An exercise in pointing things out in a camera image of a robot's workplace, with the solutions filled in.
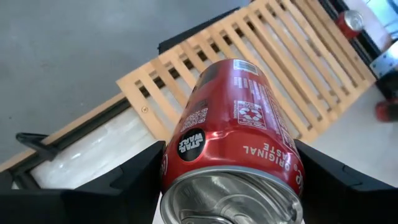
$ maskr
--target soda can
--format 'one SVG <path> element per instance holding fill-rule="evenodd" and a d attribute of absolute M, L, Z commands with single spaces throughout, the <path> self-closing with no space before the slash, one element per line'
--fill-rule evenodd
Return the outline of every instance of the soda can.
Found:
<path fill-rule="evenodd" d="M 199 77 L 162 161 L 169 223 L 301 223 L 304 169 L 266 76 L 245 60 Z"/>
<path fill-rule="evenodd" d="M 340 13 L 336 24 L 348 40 L 356 37 L 364 28 L 363 17 L 355 10 Z"/>

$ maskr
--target barcode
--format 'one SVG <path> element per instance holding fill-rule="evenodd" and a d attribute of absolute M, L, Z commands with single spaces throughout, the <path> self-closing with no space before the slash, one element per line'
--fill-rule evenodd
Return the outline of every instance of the barcode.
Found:
<path fill-rule="evenodd" d="M 244 60 L 234 59 L 234 70 L 244 70 L 258 76 L 256 66 Z"/>

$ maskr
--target screw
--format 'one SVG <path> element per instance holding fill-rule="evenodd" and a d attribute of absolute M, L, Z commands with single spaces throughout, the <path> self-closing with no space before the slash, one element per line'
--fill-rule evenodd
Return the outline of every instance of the screw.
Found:
<path fill-rule="evenodd" d="M 148 113 L 148 107 L 143 106 L 143 107 L 141 108 L 141 111 L 142 111 L 143 113 Z"/>

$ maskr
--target concrete floor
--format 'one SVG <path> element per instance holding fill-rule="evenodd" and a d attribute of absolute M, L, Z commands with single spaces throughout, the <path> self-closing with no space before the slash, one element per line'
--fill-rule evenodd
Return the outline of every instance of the concrete floor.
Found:
<path fill-rule="evenodd" d="M 0 162 L 119 93 L 158 44 L 249 0 L 2 0 Z"/>

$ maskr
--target can top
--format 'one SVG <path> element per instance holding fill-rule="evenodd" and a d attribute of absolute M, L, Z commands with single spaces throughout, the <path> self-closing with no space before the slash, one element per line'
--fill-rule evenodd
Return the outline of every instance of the can top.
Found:
<path fill-rule="evenodd" d="M 361 31 L 364 28 L 362 15 L 355 10 L 344 12 L 344 21 L 352 31 Z"/>
<path fill-rule="evenodd" d="M 301 223 L 298 196 L 277 177 L 240 166 L 213 166 L 179 177 L 164 194 L 166 224 Z"/>

